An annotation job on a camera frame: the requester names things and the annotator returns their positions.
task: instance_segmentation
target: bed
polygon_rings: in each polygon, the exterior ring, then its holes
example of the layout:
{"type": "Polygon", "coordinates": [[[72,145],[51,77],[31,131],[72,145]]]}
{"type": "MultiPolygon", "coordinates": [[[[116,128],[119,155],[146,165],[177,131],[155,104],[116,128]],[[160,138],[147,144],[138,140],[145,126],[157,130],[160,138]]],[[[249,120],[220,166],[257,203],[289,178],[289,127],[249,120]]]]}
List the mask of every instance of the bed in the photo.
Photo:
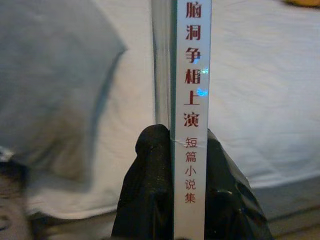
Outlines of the bed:
{"type": "MultiPolygon", "coordinates": [[[[150,2],[95,3],[127,47],[98,125],[95,177],[83,187],[33,172],[27,193],[31,216],[71,220],[53,233],[83,236],[94,222],[91,239],[110,234],[135,142],[155,123],[150,2]]],[[[209,128],[248,178],[275,236],[320,224],[319,10],[278,0],[212,5],[209,128]]]]}

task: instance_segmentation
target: gray fabric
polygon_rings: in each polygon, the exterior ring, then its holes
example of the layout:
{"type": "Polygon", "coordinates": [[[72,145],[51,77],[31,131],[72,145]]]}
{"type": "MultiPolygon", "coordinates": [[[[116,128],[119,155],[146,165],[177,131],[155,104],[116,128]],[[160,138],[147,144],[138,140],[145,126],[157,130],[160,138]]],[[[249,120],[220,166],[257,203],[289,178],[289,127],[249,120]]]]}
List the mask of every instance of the gray fabric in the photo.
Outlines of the gray fabric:
{"type": "Polygon", "coordinates": [[[90,0],[0,1],[0,146],[83,180],[97,103],[123,51],[90,0]]]}

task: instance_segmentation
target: white fabric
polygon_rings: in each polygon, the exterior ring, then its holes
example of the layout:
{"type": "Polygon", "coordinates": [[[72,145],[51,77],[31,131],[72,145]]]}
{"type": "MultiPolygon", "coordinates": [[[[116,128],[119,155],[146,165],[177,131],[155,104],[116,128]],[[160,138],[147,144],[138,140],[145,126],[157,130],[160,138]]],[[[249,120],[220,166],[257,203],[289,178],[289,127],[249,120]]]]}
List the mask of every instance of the white fabric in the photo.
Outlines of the white fabric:
{"type": "MultiPolygon", "coordinates": [[[[35,174],[30,212],[114,210],[136,139],[153,123],[149,1],[97,1],[128,51],[100,121],[94,179],[81,188],[35,174]]],[[[254,188],[320,176],[319,23],[318,10],[277,0],[213,1],[209,128],[254,188]]]]}
{"type": "Polygon", "coordinates": [[[114,211],[123,178],[136,157],[138,136],[145,127],[154,124],[149,3],[101,0],[99,4],[115,25],[127,51],[118,63],[99,122],[93,179],[83,185],[33,172],[27,192],[30,214],[41,211],[62,219],[82,219],[114,211]]]}
{"type": "Polygon", "coordinates": [[[210,129],[253,188],[319,176],[319,11],[224,0],[212,15],[210,129]]]}

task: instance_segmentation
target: book spine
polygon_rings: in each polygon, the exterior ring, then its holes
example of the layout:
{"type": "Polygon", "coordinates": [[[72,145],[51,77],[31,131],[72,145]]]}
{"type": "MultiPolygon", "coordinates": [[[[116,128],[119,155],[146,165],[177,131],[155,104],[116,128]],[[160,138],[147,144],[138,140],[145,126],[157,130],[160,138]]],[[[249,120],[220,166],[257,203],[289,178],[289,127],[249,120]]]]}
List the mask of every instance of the book spine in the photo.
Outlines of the book spine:
{"type": "Polygon", "coordinates": [[[175,4],[175,59],[171,66],[173,237],[203,240],[212,1],[177,0],[175,4]]]}

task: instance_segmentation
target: floor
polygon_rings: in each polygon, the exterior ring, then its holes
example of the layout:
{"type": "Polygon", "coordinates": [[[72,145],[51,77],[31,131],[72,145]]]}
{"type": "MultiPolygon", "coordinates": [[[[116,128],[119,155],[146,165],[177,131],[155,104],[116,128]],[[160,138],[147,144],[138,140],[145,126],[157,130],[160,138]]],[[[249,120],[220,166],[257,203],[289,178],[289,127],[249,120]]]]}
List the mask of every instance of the floor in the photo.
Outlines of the floor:
{"type": "Polygon", "coordinates": [[[320,240],[320,225],[277,237],[276,240],[320,240]]]}

